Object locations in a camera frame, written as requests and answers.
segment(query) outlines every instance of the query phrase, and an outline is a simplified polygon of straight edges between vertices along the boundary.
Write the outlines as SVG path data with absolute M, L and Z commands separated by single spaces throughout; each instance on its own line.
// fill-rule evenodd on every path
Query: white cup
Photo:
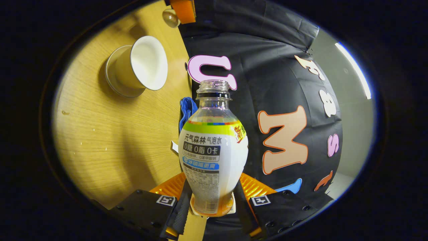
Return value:
M 119 56 L 114 68 L 117 80 L 134 89 L 159 90 L 168 75 L 165 50 L 152 36 L 139 38 Z

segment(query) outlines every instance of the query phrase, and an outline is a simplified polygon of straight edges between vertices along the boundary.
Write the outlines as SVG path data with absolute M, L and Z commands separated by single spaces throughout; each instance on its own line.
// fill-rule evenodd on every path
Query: wooden table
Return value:
M 152 3 L 97 33 L 71 60 L 58 89 L 53 135 L 60 160 L 82 193 L 107 209 L 181 172 L 171 141 L 178 142 L 179 102 L 191 96 L 189 56 L 178 28 L 162 19 L 167 8 L 163 0 Z M 168 78 L 158 91 L 121 97 L 106 81 L 106 61 L 145 35 L 162 43 Z M 190 214 L 180 240 L 201 240 L 205 222 Z

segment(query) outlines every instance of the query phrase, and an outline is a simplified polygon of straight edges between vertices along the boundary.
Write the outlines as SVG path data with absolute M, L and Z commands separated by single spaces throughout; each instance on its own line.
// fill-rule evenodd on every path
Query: fluorescent light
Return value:
M 348 59 L 349 63 L 351 63 L 352 67 L 354 68 L 355 72 L 358 75 L 358 78 L 360 79 L 361 84 L 363 85 L 363 89 L 364 89 L 364 92 L 366 94 L 367 99 L 371 99 L 372 94 L 370 93 L 369 85 L 367 84 L 366 78 L 364 77 L 363 72 L 361 71 L 360 67 L 358 67 L 358 64 L 355 62 L 354 58 L 339 43 L 335 43 L 334 45 L 336 45 L 336 47 Z

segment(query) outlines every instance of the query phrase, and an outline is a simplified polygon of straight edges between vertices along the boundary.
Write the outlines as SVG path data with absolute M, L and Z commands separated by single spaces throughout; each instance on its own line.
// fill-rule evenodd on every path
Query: blue rag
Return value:
M 190 116 L 192 116 L 198 110 L 196 103 L 190 97 L 184 97 L 182 100 L 180 100 L 180 105 L 183 118 L 181 118 L 180 122 L 178 123 L 179 132 L 181 132 L 184 124 L 186 124 L 186 121 L 190 118 Z

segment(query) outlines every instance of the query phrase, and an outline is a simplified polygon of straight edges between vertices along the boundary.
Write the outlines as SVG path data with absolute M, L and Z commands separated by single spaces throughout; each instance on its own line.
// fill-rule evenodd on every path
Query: black cloth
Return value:
M 314 188 L 330 171 L 333 170 L 333 177 L 336 174 L 342 149 L 341 112 L 328 77 L 320 66 L 317 64 L 325 81 L 303 68 L 294 57 L 313 60 L 306 50 L 319 28 L 292 11 L 263 0 L 197 1 L 195 8 L 197 22 L 180 26 L 180 32 L 189 57 L 227 56 L 232 64 L 231 70 L 203 65 L 201 71 L 206 75 L 233 74 L 237 81 L 237 90 L 230 91 L 233 100 L 229 107 L 248 135 L 250 148 L 244 173 L 274 189 L 301 178 L 297 195 L 320 209 L 332 199 L 324 193 L 328 185 L 316 192 Z M 193 99 L 198 88 L 199 84 L 193 82 Z M 327 117 L 325 114 L 320 90 L 332 96 L 335 115 Z M 307 125 L 294 141 L 308 147 L 308 159 L 304 164 L 293 164 L 265 175 L 263 153 L 280 150 L 264 146 L 263 141 L 279 127 L 272 128 L 268 134 L 261 133 L 258 113 L 291 113 L 299 105 L 305 110 Z M 339 136 L 339 151 L 328 157 L 327 139 L 335 133 Z M 238 237 L 246 240 L 248 237 L 243 235 L 238 217 L 230 214 L 208 219 L 204 241 L 238 240 Z

